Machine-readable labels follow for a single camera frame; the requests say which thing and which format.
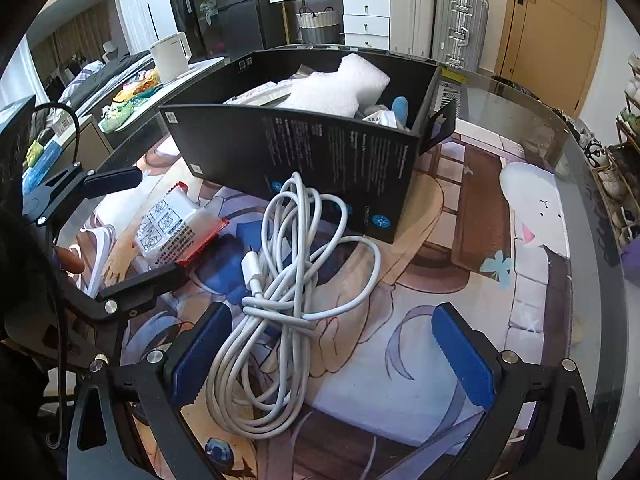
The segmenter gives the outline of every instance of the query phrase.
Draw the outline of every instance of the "ceiling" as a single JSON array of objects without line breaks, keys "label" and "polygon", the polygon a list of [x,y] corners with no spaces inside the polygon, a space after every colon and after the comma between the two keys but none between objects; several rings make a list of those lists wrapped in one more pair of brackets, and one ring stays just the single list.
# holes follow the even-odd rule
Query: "ceiling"
[{"label": "ceiling", "polygon": [[103,0],[56,0],[36,16],[27,31],[30,46],[35,46],[66,22]]}]

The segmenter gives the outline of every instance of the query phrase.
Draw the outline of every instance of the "anime girl illustration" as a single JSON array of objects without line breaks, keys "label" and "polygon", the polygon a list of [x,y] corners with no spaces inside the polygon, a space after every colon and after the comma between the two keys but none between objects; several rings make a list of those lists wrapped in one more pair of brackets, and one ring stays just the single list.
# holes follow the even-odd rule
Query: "anime girl illustration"
[{"label": "anime girl illustration", "polygon": [[[148,171],[151,160],[155,166]],[[161,173],[162,160],[166,170],[153,174]],[[176,178],[188,184],[194,202],[229,225],[191,270],[185,287],[133,320],[123,363],[168,346],[212,301],[226,303],[234,323],[242,319],[241,301],[249,293],[240,262],[250,248],[260,248],[266,207],[264,200],[193,177],[170,139],[139,164],[148,171],[139,189],[110,197],[108,208],[101,204],[78,235],[76,250],[89,263],[81,286],[90,285],[95,269],[100,286],[144,272],[146,262],[130,249],[128,233]],[[412,243],[403,245],[402,253],[394,252],[396,244],[381,247],[383,254],[394,255],[393,264],[370,298],[316,326],[311,378],[297,422],[276,438],[252,442],[213,423],[204,390],[183,407],[191,431],[227,478],[417,480],[434,463],[452,460],[482,411],[466,398],[431,335],[431,314],[443,302],[454,304],[498,350],[513,349],[530,362],[564,356],[570,268],[553,175],[519,155],[459,138],[423,155],[417,171],[425,204],[415,219],[411,216]],[[330,225],[322,225],[316,243],[331,232]],[[314,308],[333,308],[359,293],[371,265],[368,251],[360,251],[340,246],[321,269]],[[99,257],[104,252],[110,256]],[[255,351],[252,373],[260,384],[268,385],[275,371],[277,339],[278,330],[270,328]],[[514,441],[529,419],[523,410]],[[156,473],[172,478],[150,430],[142,422],[138,428]]]}]

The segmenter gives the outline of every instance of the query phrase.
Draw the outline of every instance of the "black cabinet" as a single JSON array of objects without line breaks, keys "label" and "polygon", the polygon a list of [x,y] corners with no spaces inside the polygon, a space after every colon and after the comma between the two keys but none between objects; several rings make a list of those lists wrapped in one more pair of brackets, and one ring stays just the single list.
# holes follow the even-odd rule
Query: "black cabinet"
[{"label": "black cabinet", "polygon": [[193,60],[233,60],[285,43],[280,6],[269,0],[171,0],[171,5]]}]

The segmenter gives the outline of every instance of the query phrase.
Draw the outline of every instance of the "black box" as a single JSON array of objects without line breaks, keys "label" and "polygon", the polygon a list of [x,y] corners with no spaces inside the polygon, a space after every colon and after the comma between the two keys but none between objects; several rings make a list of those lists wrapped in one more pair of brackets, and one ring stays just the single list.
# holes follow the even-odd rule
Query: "black box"
[{"label": "black box", "polygon": [[[431,139],[431,116],[439,68],[432,62],[389,54],[358,54],[391,79],[380,103],[409,101],[402,132],[359,120],[287,110],[223,105],[225,100],[267,81],[296,73],[301,64],[334,72],[348,50],[276,49],[254,52],[187,88],[161,112],[180,152],[198,177],[270,200],[293,171],[306,186],[340,196],[350,208],[348,227],[393,242],[417,157],[450,136],[455,105]],[[337,223],[337,208],[323,218]]]}]

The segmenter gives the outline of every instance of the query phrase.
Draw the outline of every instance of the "coiled white cable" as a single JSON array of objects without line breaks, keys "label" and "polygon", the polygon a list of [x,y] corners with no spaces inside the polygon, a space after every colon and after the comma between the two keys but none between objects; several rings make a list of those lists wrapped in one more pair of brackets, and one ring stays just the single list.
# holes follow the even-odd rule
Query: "coiled white cable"
[{"label": "coiled white cable", "polygon": [[[338,205],[340,223],[331,241],[311,254],[311,243],[322,215],[322,201]],[[309,338],[313,336],[316,322],[356,308],[375,288],[382,263],[380,249],[375,242],[361,236],[343,237],[347,216],[343,200],[307,189],[298,173],[284,183],[267,206],[262,220],[260,257],[252,251],[242,261],[244,280],[253,297],[242,300],[245,317],[222,345],[207,377],[207,409],[223,430],[252,439],[271,438],[285,431],[305,400],[311,364]],[[287,267],[283,263],[285,238],[292,250],[292,263]],[[374,254],[371,277],[353,300],[330,310],[313,312],[318,269],[339,244],[347,242],[370,247]],[[273,384],[256,396],[249,382],[249,357],[252,347],[270,324],[282,327],[278,373]],[[244,395],[238,395],[242,394],[238,392],[240,388]],[[258,419],[245,418],[240,410],[247,407],[257,408],[265,415]]]}]

